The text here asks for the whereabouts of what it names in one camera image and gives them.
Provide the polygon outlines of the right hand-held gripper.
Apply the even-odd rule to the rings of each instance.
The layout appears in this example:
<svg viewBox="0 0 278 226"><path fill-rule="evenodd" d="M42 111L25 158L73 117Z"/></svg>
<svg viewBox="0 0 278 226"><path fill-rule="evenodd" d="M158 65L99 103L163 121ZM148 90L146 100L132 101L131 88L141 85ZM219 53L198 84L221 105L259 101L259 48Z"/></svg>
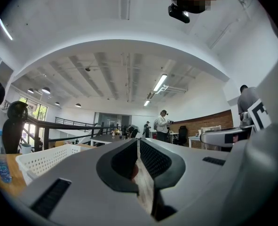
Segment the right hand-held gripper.
<svg viewBox="0 0 278 226"><path fill-rule="evenodd" d="M207 131L206 145L232 147L249 139L223 205L225 223L278 223L278 61L258 86L250 115L257 126Z"/></svg>

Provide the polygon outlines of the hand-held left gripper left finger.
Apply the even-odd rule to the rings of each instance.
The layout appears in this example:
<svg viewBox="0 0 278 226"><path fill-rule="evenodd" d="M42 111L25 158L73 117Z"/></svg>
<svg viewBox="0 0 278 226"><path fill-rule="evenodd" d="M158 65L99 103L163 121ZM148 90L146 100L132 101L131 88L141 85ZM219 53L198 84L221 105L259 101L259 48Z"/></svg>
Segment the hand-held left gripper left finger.
<svg viewBox="0 0 278 226"><path fill-rule="evenodd" d="M43 226L154 226L131 180L136 161L136 139L87 149L34 179L19 200Z"/></svg>

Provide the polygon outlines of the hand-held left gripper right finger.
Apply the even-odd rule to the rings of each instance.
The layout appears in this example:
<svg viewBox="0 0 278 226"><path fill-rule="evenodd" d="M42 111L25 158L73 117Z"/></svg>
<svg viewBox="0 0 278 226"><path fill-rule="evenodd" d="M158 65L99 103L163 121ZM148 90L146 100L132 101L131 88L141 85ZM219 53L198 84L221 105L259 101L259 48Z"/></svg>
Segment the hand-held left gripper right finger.
<svg viewBox="0 0 278 226"><path fill-rule="evenodd" d="M201 150L154 139L140 140L140 158L153 179L151 215L163 220L183 210L207 189L231 185L242 160L244 142L231 152Z"/></svg>

